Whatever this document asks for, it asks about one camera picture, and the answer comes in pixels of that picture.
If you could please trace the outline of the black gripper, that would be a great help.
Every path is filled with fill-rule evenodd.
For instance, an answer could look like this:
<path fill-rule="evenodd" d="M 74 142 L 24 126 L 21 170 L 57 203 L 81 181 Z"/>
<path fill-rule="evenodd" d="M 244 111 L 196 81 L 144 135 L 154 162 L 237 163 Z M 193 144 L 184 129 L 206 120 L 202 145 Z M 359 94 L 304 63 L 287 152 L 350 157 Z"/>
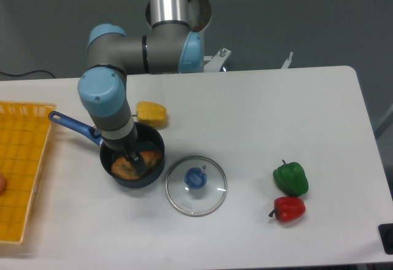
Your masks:
<path fill-rule="evenodd" d="M 147 171 L 147 165 L 142 155 L 133 148 L 138 137 L 134 121 L 128 121 L 120 129 L 102 130 L 102 137 L 110 149 L 124 151 L 125 159 L 132 165 L 137 175 L 142 175 Z"/>

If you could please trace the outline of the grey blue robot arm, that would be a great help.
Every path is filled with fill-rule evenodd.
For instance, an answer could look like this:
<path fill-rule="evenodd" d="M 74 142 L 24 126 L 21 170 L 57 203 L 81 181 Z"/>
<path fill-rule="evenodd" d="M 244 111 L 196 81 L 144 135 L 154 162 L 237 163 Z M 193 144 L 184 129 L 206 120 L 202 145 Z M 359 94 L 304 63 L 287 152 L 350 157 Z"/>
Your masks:
<path fill-rule="evenodd" d="M 138 174 L 147 166 L 135 147 L 138 132 L 126 98 L 126 78 L 203 71 L 201 37 L 190 24 L 191 1 L 150 0 L 149 36 L 128 37 L 111 24 L 96 26 L 90 33 L 88 70 L 77 86 L 80 100 L 104 143 L 119 151 Z"/>

